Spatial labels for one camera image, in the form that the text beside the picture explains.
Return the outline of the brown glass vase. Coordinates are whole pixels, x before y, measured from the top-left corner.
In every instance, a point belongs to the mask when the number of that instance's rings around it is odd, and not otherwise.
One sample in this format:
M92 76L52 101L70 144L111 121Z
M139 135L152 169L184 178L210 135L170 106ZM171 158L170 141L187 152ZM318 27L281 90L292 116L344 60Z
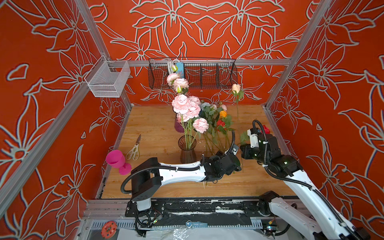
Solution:
M180 154L180 162L182 164L189 164L189 163L194 163L197 161L197 156L195 153L195 147L197 145L197 141L193 140L191 147L188 149L187 148L187 141L186 137L182 136L178 140L178 146L181 150Z

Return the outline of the peach rose stem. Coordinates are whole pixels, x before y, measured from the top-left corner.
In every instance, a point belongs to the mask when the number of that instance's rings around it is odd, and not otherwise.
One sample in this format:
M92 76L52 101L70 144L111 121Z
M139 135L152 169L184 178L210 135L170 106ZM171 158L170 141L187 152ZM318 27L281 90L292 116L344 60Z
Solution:
M239 102L244 98L244 91L242 90L241 85L233 84L232 85L232 94L235 99L236 110L237 110L237 130L239 135L239 145L241 146L245 141L242 139L242 134L240 132L240 112L239 112Z

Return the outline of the purple glass vase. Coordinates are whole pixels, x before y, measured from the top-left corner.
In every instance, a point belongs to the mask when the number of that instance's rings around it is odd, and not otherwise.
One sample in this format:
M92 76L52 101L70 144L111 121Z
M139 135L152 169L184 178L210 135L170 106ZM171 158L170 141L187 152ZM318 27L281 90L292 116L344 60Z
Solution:
M174 124L174 128L175 128L175 130L176 130L178 133L184 133L184 128L183 128L182 124L179 122L179 120L178 120L178 116L177 116L177 115L175 116L175 124Z

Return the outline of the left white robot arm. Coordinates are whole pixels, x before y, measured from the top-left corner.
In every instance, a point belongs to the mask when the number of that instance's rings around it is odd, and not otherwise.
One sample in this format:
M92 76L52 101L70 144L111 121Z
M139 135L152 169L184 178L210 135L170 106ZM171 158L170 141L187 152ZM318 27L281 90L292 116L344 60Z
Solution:
M131 195L128 207L135 217L135 229L148 229L152 226L148 210L152 208L152 197L162 186L182 182L216 183L233 172L239 172L241 164L236 154L236 135L232 131L230 147L224 153L217 153L209 158L190 164L169 165L160 163L157 157L150 158L133 169L123 180L121 192Z

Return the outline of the mixed flower bunch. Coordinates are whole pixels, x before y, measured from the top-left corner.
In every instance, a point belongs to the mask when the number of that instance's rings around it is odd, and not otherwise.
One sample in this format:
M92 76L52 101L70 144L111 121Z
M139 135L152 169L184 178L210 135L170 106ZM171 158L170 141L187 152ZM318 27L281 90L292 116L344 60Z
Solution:
M228 108L223 103L210 104L201 102L199 116L209 124L204 133L206 149L212 154L218 151L224 153L232 144L232 116L228 114Z

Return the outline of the pink carnation stem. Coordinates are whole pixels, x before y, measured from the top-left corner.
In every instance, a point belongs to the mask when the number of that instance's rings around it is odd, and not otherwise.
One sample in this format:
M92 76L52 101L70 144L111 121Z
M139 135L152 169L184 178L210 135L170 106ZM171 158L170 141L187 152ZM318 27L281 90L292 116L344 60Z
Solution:
M197 98L195 96L189 96L188 97L188 103L189 103L188 110L190 112L201 110L201 108L200 108L201 101L199 98Z

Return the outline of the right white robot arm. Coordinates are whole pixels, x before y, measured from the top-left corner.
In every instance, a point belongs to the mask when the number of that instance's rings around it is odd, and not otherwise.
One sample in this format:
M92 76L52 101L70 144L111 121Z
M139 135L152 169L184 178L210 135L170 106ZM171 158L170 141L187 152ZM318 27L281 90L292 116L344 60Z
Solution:
M242 158L256 160L270 177L283 181L311 214L304 215L269 191L260 197L261 215L280 217L308 240L371 239L364 228L355 227L328 201L293 156L281 153L276 137L267 134L260 121L254 120L252 125L247 130L250 143L240 147Z

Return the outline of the light blue box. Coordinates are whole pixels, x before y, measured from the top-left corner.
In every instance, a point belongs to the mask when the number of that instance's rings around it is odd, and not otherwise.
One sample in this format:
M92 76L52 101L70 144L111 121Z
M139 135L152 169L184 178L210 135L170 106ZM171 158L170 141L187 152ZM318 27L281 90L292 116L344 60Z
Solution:
M177 62L177 63L175 63L175 66L177 67L176 73L179 75L179 77L185 78L184 63L183 62Z

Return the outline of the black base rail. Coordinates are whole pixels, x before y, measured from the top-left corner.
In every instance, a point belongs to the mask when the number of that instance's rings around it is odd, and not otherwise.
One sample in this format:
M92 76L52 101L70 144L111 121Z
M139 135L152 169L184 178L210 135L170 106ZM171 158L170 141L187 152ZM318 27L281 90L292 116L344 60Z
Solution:
M151 217L150 230L190 227L280 231L287 226L273 214L261 215L258 202L257 197L154 198L145 212Z

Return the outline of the pink plastic cup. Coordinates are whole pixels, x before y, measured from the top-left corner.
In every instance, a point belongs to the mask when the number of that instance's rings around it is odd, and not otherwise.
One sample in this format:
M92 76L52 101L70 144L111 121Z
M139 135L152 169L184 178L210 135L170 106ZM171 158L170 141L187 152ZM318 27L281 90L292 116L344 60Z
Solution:
M106 162L112 168L118 169L120 175L131 173L132 166L126 162L124 154L119 150L113 150L107 154Z

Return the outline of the clear plastic bin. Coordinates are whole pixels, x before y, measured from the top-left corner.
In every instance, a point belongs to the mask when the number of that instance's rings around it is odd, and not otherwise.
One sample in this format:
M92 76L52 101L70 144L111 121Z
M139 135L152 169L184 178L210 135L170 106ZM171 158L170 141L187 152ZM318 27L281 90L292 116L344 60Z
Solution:
M119 98L130 75L128 61L108 61L102 55L85 76L85 82L96 98Z

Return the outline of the red rose stem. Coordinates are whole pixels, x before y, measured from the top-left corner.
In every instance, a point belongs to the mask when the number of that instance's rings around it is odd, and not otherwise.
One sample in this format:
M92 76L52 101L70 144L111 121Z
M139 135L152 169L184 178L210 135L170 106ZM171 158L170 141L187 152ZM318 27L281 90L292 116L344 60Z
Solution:
M271 133L270 129L266 125L263 125L263 130L261 130L261 134L263 135L264 133L266 135Z

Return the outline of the pink peony stem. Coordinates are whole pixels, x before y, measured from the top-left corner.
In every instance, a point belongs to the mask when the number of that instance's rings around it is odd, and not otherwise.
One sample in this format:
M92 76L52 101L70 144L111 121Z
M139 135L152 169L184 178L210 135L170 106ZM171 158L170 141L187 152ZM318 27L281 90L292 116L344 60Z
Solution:
M209 123L204 118L195 118L192 120L192 141L196 139L196 137L200 137L209 129Z

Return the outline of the white handled scissors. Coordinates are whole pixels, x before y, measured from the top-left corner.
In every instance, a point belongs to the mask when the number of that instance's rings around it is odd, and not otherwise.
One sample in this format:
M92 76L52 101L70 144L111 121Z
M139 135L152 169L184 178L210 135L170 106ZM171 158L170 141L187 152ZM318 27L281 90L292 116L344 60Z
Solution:
M140 157L140 141L141 141L141 135L138 136L134 146L131 148L131 150L126 154L126 159L127 160L133 160L136 161Z

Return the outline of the pale pink flower stem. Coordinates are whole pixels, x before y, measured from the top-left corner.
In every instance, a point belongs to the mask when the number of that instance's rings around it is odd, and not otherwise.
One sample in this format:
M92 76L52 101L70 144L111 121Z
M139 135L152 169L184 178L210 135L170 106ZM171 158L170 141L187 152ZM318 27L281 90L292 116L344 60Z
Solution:
M190 112L188 110L188 95L178 95L172 101L173 111L177 114L179 122L184 128L184 135L187 141L187 148L189 149L192 144L192 120L199 118L200 111Z

